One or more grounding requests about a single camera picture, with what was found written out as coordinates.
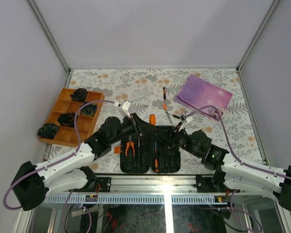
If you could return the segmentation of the small claw hammer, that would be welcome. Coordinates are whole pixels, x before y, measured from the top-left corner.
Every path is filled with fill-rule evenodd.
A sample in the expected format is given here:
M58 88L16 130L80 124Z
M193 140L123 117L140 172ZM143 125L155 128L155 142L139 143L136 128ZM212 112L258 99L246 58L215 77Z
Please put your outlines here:
M140 146L141 146L141 135L138 136L137 146L138 146L138 148L140 148Z

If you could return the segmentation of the orange handled screwdriver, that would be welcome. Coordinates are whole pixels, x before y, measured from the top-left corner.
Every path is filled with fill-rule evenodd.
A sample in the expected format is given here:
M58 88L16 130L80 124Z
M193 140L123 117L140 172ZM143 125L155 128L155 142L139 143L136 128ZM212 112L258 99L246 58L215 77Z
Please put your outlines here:
M156 116L154 114L149 115L149 123L154 126L156 125Z

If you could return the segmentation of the black plastic tool case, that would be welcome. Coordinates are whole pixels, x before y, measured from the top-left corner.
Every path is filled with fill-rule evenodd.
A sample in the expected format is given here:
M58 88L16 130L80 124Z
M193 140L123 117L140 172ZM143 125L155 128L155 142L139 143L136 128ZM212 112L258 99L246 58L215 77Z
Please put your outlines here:
M154 172L154 142L157 142L157 152L160 171L157 174L175 173L180 170L180 151L179 148L174 150L168 150L166 144L171 133L172 126L157 126L155 133L150 133L145 136L141 136L141 146L138 148L137 140L138 136L133 135L133 141L135 142L135 158L125 157L126 143L128 137L121 140L119 146L114 149L115 154L119 154L120 157L120 169L127 174L144 174L150 169Z

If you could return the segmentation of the orange handled pliers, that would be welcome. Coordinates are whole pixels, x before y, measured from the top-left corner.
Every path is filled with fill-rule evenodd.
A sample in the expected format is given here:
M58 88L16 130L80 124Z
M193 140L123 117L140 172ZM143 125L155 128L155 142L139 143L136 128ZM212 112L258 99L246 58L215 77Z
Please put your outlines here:
M132 159L135 158L135 142L131 135L128 137L128 142L126 143L125 157Z

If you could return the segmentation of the black handled screwdriver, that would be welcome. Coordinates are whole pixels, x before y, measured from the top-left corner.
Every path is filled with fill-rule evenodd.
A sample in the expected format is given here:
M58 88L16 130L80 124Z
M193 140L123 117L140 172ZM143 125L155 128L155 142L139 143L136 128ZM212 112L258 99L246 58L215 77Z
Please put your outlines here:
M157 142L154 142L154 153L153 153L153 158L154 158L154 171L159 172L159 161L158 161L158 152L157 152Z

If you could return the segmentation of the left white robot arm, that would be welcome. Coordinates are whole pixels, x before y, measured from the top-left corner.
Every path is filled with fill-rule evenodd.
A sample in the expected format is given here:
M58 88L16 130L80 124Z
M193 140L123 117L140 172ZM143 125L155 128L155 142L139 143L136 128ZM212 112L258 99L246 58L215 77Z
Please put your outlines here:
M94 190L97 177L88 165L110 152L114 143L130 136L154 132L155 124L154 115L150 115L148 122L135 113L122 121L111 116L75 150L36 165L30 161L23 163L11 183L20 208L32 210L46 197L68 190Z

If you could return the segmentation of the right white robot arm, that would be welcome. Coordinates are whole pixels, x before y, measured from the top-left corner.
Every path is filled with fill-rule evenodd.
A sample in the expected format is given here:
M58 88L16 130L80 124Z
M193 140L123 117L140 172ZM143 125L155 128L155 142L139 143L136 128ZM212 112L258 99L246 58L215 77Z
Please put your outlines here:
M181 125L169 130L167 148L181 148L214 171L211 185L216 191L240 190L276 201L291 211L291 166L287 169L254 163L220 148L202 131L187 134Z

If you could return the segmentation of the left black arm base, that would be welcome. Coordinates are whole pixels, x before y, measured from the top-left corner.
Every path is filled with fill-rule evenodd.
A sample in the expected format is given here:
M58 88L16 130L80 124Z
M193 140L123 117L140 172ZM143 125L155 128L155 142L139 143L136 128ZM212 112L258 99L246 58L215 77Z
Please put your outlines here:
M111 190L111 177L98 177L95 184L85 188L86 192L109 193Z

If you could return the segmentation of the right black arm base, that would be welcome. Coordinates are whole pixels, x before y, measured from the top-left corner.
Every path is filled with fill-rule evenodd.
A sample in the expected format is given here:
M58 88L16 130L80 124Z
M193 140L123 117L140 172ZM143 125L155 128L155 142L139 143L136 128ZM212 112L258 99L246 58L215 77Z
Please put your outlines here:
M198 193L225 193L227 187L224 185L225 173L222 171L215 171L211 175L196 175L196 184L194 187Z

